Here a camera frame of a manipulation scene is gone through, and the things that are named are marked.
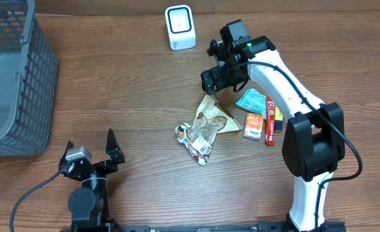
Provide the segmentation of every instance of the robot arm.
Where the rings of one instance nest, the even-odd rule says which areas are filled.
[[[294,81],[300,92],[308,99],[309,103],[319,109],[324,102],[310,93],[294,76],[294,74],[286,67],[277,50],[266,50],[257,53],[255,57],[249,61],[266,62],[280,67]],[[274,101],[275,105],[280,109],[285,120],[293,118],[297,112],[306,114],[312,110],[297,95],[292,85],[286,78],[274,70],[266,66],[249,64],[248,76],[252,81],[260,85],[263,90]],[[331,178],[333,172],[325,172],[313,178],[310,182],[306,182],[302,177],[294,177],[294,199],[293,206],[290,210],[289,217],[293,225],[298,231],[311,231],[315,228],[315,203],[319,183],[325,179]],[[320,207],[319,207],[319,226],[325,222],[323,216],[323,206],[325,204],[327,184],[322,190]]]
[[[315,229],[315,209],[319,183],[329,179],[344,158],[344,142],[321,122],[316,112],[304,104],[298,92],[279,70],[251,62],[268,63],[284,71],[310,105],[343,132],[343,111],[336,104],[325,105],[310,93],[283,63],[279,52],[267,37],[251,39],[243,23],[228,23],[220,30],[223,42],[213,40],[207,50],[218,66],[201,74],[203,90],[214,94],[223,88],[236,86],[251,79],[272,98],[287,121],[283,142],[283,158],[294,177],[294,201],[288,214],[288,225],[294,231]],[[321,128],[313,134],[312,127]],[[323,206],[326,188],[322,189],[317,225],[325,223]]]
[[[257,53],[253,59],[249,61],[266,62],[280,67],[295,85],[299,88],[300,92],[307,98],[309,103],[316,109],[320,108],[324,102],[310,93],[300,82],[295,78],[294,74],[286,67],[281,60],[277,50],[266,50]],[[260,85],[263,90],[271,97],[275,105],[280,109],[283,117],[287,121],[294,117],[297,112],[306,114],[312,110],[303,104],[303,101],[298,96],[292,85],[281,75],[278,71],[261,65],[250,64],[248,65],[248,76],[252,81]]]

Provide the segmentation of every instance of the red candy stick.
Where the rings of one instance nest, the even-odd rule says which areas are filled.
[[[266,141],[265,144],[275,146],[274,141],[274,124],[275,124],[275,104],[267,96],[267,120],[266,120]]]

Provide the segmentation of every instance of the snack wrapper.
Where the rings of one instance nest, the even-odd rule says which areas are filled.
[[[283,130],[283,115],[279,108],[275,107],[275,128],[274,131],[281,132]]]
[[[206,95],[197,109],[191,124],[183,123],[175,128],[177,139],[189,150],[191,156],[202,166],[210,154],[218,133],[241,130],[243,127],[226,111],[215,97]]]
[[[265,144],[275,146],[274,141],[274,124],[275,124],[275,104],[272,99],[267,97],[267,120],[266,120],[266,141]]]
[[[262,115],[247,113],[243,136],[250,139],[259,140],[261,137],[263,119],[264,117]]]
[[[254,88],[247,90],[243,97],[235,104],[249,112],[263,115],[264,119],[266,119],[266,96],[260,94]]]

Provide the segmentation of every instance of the wood grain surface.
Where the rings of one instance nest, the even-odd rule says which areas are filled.
[[[186,4],[193,14],[380,10],[380,0],[37,0],[37,13],[58,15],[162,15]]]
[[[192,122],[204,97],[199,74],[216,65],[205,50],[230,21],[242,19],[252,37],[268,36],[301,82],[345,113],[345,132],[365,168],[348,182],[329,184],[325,216],[348,231],[380,231],[380,12],[195,15],[197,45],[172,52],[164,16],[46,17],[39,22],[61,72],[52,140],[46,153],[0,157],[0,231],[30,188],[52,176],[66,143],[105,155],[108,128],[126,157],[108,176],[112,215],[122,225],[254,224],[284,220],[293,176],[276,147],[241,133],[218,135],[201,167],[177,142],[174,128]],[[217,99],[244,123],[246,112],[227,89]],[[357,165],[350,150],[335,176]],[[59,231],[71,223],[66,206],[80,184],[58,177],[19,207],[15,231]]]

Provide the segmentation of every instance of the gray plastic basket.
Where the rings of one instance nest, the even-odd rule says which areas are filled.
[[[0,155],[48,146],[58,62],[35,18],[34,0],[0,0]]]

